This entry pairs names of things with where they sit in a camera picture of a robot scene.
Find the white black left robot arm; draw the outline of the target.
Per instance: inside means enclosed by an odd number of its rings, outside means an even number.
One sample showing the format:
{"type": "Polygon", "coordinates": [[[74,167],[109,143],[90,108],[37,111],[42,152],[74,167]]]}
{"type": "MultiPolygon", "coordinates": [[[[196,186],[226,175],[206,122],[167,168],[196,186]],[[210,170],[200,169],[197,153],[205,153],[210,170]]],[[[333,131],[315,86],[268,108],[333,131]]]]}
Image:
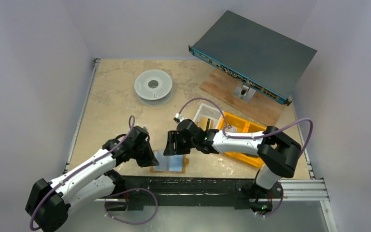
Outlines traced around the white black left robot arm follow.
{"type": "Polygon", "coordinates": [[[159,164],[151,149],[149,133],[139,126],[108,140],[88,160],[69,172],[33,184],[25,211],[31,216],[33,231],[54,232],[82,206],[112,196],[126,197],[129,189],[115,167],[136,160],[139,167],[159,164]]]}

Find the brown wooden board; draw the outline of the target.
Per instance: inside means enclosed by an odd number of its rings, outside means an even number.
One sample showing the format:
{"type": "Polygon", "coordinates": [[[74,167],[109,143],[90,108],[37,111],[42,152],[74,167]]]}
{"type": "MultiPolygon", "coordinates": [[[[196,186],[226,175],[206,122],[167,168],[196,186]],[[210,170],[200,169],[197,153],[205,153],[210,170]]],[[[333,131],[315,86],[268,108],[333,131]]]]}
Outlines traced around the brown wooden board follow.
{"type": "Polygon", "coordinates": [[[234,95],[242,87],[242,82],[215,69],[200,85],[200,89],[229,105],[240,113],[252,118],[264,126],[274,126],[285,106],[271,98],[255,92],[249,101],[234,95]]]}

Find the white plastic bin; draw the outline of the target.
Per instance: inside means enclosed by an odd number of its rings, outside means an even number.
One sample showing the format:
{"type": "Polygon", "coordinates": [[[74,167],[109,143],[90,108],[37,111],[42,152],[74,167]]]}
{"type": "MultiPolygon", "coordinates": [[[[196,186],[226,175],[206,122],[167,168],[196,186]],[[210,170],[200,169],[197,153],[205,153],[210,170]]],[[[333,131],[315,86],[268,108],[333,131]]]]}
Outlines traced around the white plastic bin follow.
{"type": "Polygon", "coordinates": [[[204,103],[200,104],[192,120],[197,123],[200,122],[202,117],[209,118],[213,122],[212,129],[217,129],[222,119],[222,115],[217,108],[204,103]]]}

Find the yellow leather card holder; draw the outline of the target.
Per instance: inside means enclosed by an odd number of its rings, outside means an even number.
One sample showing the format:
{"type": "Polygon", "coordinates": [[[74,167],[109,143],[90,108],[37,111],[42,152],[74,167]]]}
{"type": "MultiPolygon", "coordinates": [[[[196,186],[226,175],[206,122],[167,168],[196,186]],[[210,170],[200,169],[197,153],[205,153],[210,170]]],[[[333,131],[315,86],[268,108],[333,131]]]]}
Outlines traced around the yellow leather card holder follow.
{"type": "Polygon", "coordinates": [[[186,155],[164,156],[163,150],[155,150],[154,155],[159,165],[150,168],[151,173],[184,174],[189,160],[186,155]]]}

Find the yellow plastic bin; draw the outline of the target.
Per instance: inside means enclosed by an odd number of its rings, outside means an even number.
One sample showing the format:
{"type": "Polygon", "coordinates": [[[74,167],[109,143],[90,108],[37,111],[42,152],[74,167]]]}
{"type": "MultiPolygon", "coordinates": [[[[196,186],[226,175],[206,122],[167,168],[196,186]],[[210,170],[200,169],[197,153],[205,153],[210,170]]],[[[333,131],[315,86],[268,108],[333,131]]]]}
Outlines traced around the yellow plastic bin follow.
{"type": "Polygon", "coordinates": [[[220,124],[218,126],[219,130],[224,130],[228,124],[231,124],[238,128],[237,133],[246,133],[248,132],[248,121],[236,115],[233,115],[228,112],[224,112],[225,119],[222,117],[220,124]]]}
{"type": "MultiPolygon", "coordinates": [[[[260,132],[263,131],[265,127],[258,126],[255,123],[248,122],[248,132],[247,133],[253,133],[253,132],[260,132]]],[[[263,160],[260,157],[251,157],[248,156],[245,153],[239,153],[239,152],[226,152],[224,155],[233,158],[235,160],[239,160],[241,162],[244,162],[250,166],[253,166],[255,168],[261,168],[264,164],[263,160]]]]}

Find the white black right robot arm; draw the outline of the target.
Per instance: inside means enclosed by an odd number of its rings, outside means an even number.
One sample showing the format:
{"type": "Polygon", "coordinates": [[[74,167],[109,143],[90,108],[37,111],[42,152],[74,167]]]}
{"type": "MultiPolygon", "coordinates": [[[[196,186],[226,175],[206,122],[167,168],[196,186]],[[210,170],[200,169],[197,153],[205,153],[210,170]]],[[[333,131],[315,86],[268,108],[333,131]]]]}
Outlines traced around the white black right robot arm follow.
{"type": "Polygon", "coordinates": [[[294,176],[302,147],[282,129],[268,126],[264,131],[237,133],[202,129],[180,114],[173,120],[177,127],[168,131],[165,156],[185,155],[196,149],[204,154],[237,152],[259,157],[264,164],[252,183],[252,191],[259,197],[269,193],[281,178],[294,176]]]}

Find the aluminium frame rail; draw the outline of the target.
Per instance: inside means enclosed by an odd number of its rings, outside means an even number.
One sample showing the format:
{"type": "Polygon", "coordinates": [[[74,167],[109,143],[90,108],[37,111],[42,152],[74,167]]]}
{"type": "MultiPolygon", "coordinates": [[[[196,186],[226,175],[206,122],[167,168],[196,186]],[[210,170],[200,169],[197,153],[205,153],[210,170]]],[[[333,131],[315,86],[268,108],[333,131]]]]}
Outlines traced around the aluminium frame rail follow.
{"type": "Polygon", "coordinates": [[[83,118],[84,118],[84,114],[85,114],[87,102],[88,102],[88,99],[89,99],[89,96],[90,96],[90,92],[91,92],[91,89],[92,89],[94,80],[96,78],[96,75],[97,75],[97,72],[98,72],[98,69],[99,69],[99,66],[100,66],[100,62],[101,62],[101,58],[95,58],[93,60],[94,66],[93,66],[93,69],[92,69],[91,77],[89,79],[88,88],[86,90],[86,94],[85,94],[85,97],[84,97],[83,106],[82,106],[80,115],[78,117],[78,121],[77,121],[77,124],[76,124],[75,131],[73,133],[73,137],[72,137],[71,145],[70,145],[70,148],[69,148],[69,152],[68,152],[68,157],[67,157],[67,161],[66,161],[66,164],[65,164],[65,168],[64,168],[62,174],[65,174],[69,170],[71,159],[72,159],[72,155],[73,155],[73,151],[74,151],[74,148],[75,148],[75,145],[76,145],[76,141],[77,141],[77,137],[78,137],[78,133],[79,133],[79,130],[80,130],[80,127],[81,127],[83,118]]]}

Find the yellow plastic bin middle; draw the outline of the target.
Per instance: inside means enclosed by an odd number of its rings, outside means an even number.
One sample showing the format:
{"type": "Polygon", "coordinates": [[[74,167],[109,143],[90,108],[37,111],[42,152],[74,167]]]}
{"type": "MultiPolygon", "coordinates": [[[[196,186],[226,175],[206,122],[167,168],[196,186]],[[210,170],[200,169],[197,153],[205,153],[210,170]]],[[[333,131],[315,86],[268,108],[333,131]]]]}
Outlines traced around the yellow plastic bin middle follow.
{"type": "Polygon", "coordinates": [[[246,133],[248,132],[248,121],[236,115],[233,115],[228,112],[224,112],[225,119],[222,117],[220,124],[218,126],[219,130],[224,130],[228,124],[231,124],[238,128],[237,133],[246,133]]]}

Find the white filament spool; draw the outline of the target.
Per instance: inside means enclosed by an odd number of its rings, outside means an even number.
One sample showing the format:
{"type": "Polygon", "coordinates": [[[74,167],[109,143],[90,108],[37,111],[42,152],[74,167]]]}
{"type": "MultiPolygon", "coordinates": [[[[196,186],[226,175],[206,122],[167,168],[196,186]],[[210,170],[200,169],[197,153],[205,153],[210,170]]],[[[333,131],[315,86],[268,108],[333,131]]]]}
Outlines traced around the white filament spool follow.
{"type": "Polygon", "coordinates": [[[134,90],[139,101],[144,105],[161,106],[172,97],[173,81],[165,71],[147,70],[136,78],[134,90]]]}

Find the blue grey network switch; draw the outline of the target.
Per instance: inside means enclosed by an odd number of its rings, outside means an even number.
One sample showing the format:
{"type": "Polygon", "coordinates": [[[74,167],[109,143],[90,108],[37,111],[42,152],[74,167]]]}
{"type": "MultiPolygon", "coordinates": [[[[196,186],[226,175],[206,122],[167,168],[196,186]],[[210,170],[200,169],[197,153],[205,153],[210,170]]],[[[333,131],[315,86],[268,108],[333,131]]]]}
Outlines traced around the blue grey network switch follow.
{"type": "Polygon", "coordinates": [[[289,106],[296,84],[317,50],[227,10],[188,47],[216,69],[289,106]]]}

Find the gold credit cards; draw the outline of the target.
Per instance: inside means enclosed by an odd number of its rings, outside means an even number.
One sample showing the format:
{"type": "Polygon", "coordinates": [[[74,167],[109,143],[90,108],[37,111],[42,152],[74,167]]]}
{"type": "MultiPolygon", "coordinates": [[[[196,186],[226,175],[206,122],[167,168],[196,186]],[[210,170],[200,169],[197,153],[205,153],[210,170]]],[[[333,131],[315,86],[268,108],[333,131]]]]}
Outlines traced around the gold credit cards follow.
{"type": "Polygon", "coordinates": [[[202,128],[203,131],[210,130],[213,126],[214,122],[211,118],[202,117],[197,125],[202,128]]]}

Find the yellow plastic bin right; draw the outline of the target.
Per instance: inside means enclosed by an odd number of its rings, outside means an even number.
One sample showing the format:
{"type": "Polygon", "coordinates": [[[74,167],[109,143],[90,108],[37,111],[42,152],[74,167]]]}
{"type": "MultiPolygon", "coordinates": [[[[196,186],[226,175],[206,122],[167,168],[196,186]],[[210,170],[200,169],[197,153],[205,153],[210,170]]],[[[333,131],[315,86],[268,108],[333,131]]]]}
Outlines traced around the yellow plastic bin right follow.
{"type": "MultiPolygon", "coordinates": [[[[263,131],[265,127],[258,126],[255,123],[248,122],[248,132],[247,133],[253,133],[253,132],[260,132],[263,131]]],[[[224,155],[233,158],[235,160],[239,160],[241,162],[244,162],[250,166],[253,166],[255,168],[261,168],[264,164],[263,160],[260,157],[251,157],[248,156],[245,153],[239,153],[239,152],[226,152],[224,155]]]]}

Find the grey metal stand bracket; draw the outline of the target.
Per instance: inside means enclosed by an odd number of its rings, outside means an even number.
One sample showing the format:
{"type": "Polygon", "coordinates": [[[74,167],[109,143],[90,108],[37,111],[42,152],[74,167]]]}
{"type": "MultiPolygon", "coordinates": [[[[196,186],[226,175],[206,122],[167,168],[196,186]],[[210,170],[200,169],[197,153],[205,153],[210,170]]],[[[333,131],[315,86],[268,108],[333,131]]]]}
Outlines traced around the grey metal stand bracket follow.
{"type": "Polygon", "coordinates": [[[233,96],[243,100],[245,102],[250,102],[255,95],[256,90],[245,83],[238,83],[233,91],[233,96]]]}

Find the white card in bin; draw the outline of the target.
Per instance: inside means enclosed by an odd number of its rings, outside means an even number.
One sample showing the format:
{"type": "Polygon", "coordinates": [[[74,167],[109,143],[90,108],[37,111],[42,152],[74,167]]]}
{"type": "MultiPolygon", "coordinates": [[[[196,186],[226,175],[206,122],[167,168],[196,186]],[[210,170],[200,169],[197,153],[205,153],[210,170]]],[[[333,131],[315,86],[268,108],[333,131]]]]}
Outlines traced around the white card in bin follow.
{"type": "Polygon", "coordinates": [[[231,125],[231,124],[228,124],[227,127],[225,128],[225,131],[226,132],[231,132],[231,133],[237,133],[238,132],[238,128],[231,125]]]}

